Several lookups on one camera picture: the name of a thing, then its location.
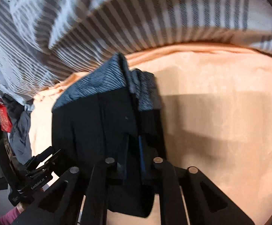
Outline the maroon sleeve forearm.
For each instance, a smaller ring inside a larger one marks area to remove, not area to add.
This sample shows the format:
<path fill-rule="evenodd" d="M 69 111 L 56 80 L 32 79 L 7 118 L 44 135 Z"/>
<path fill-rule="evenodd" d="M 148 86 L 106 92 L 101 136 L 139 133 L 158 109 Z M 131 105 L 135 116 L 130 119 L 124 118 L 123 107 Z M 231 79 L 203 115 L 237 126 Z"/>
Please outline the maroon sleeve forearm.
<path fill-rule="evenodd" d="M 11 225 L 13 221 L 20 215 L 19 210 L 17 207 L 14 207 L 12 210 L 10 210 L 8 213 L 6 213 L 4 216 L 0 217 L 0 224 L 2 225 Z"/>

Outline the person's left hand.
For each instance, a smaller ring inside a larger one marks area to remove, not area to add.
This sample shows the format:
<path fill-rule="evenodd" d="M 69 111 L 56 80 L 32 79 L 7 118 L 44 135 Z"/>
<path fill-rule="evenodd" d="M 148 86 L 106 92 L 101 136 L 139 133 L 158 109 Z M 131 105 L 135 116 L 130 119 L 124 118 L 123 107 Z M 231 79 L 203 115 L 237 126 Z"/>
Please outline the person's left hand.
<path fill-rule="evenodd" d="M 39 190 L 37 190 L 33 195 L 32 197 L 35 199 L 37 198 L 41 193 L 44 192 L 44 189 L 43 188 L 40 188 Z M 31 202 L 27 202 L 27 203 L 23 203 L 23 202 L 20 202 L 17 204 L 16 208 L 18 210 L 18 212 L 21 214 L 22 212 L 24 212 L 24 210 L 26 210 L 26 208 L 31 205 L 32 201 Z"/>

